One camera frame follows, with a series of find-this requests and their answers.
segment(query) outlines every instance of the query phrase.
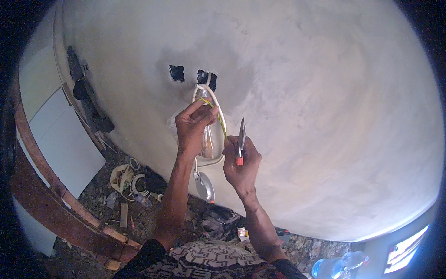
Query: orange handle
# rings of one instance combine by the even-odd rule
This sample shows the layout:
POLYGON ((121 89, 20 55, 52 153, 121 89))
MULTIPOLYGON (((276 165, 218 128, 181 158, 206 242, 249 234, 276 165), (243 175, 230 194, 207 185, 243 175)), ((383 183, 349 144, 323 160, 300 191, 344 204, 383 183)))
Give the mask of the orange handle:
POLYGON ((235 162, 237 163, 238 166, 243 166, 243 156, 242 158, 237 157, 235 159, 235 162))

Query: person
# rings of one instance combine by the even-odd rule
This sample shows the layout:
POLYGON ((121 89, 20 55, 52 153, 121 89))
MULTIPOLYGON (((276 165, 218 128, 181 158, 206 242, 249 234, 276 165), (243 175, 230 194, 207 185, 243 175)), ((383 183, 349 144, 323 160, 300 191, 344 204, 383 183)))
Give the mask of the person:
POLYGON ((237 166, 236 137, 228 136, 223 170, 243 202, 249 239, 259 257, 222 241, 191 242, 172 249, 184 223, 194 158, 201 151, 204 128, 215 123, 217 112, 217 107, 197 100, 176 116, 178 154, 153 238, 115 274, 115 279, 306 278, 283 253, 274 226, 257 199, 254 184, 262 156, 248 137, 244 165, 237 166))

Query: pliers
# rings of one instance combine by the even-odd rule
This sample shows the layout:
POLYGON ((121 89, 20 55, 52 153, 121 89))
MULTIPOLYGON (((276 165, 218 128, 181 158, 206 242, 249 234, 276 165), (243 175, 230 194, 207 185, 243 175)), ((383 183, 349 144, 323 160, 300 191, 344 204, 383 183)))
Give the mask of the pliers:
POLYGON ((238 166, 242 166, 243 165, 243 148, 245 146, 245 138, 246 138, 246 125, 245 125, 245 118, 242 118, 242 123, 240 124, 240 133, 239 133, 239 138, 237 141, 237 149, 238 149, 238 154, 237 154, 237 158, 235 159, 235 162, 238 166))

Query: hand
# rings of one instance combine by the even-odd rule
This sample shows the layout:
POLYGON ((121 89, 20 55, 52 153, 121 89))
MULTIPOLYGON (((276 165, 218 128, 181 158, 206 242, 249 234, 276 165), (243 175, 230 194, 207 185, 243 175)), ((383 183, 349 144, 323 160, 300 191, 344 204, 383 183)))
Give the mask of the hand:
POLYGON ((227 140, 225 140, 225 147, 223 150, 223 155, 225 155, 223 171, 226 180, 232 184, 243 201, 249 195, 255 194, 256 192, 254 182, 257 173, 259 172, 262 155, 257 152, 251 139, 246 137, 245 146, 243 148, 244 163, 242 166, 238 166, 235 162, 239 152, 237 148, 237 140, 238 137, 236 136, 228 136, 227 140))
POLYGON ((215 123, 218 107, 203 105, 197 100, 175 117, 178 134, 178 155, 195 158, 202 149, 204 128, 215 123))

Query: window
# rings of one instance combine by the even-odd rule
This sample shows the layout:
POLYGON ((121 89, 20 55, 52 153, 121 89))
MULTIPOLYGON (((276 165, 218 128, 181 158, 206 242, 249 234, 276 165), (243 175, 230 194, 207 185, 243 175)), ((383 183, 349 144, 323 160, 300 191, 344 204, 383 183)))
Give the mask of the window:
POLYGON ((387 259, 387 267, 384 274, 397 271, 409 264, 410 260, 417 252, 418 245, 420 245, 421 239, 428 228, 429 225, 412 237, 409 237, 392 247, 387 259))

